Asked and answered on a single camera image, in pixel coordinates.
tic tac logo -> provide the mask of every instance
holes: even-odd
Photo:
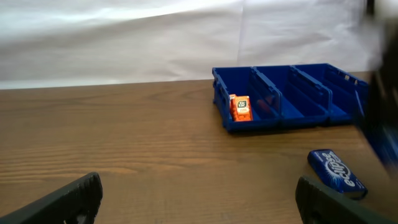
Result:
[[[349,179],[351,171],[341,162],[341,159],[337,157],[333,152],[329,152],[329,154],[322,153],[326,158],[325,168],[328,173],[334,178],[342,178],[344,182],[351,186],[355,187],[355,183]]]

wooden tabletop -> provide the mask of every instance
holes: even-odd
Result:
[[[0,91],[0,216],[96,171],[96,223],[301,223],[295,188],[333,149],[398,222],[392,180],[353,126],[228,134],[211,80]]]

tic tac container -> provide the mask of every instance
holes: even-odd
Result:
[[[308,162],[321,181],[339,193],[356,200],[362,199],[368,193],[362,182],[331,149],[311,151]]]

white sheet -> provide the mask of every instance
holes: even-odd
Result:
[[[362,3],[5,0],[0,88],[208,79],[237,65],[368,70],[379,32],[359,23]]]

table surface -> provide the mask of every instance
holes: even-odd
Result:
[[[398,222],[398,181],[355,127],[232,135],[212,99],[211,80],[0,91],[0,216],[96,171],[96,223],[301,223],[307,154],[329,148]]]

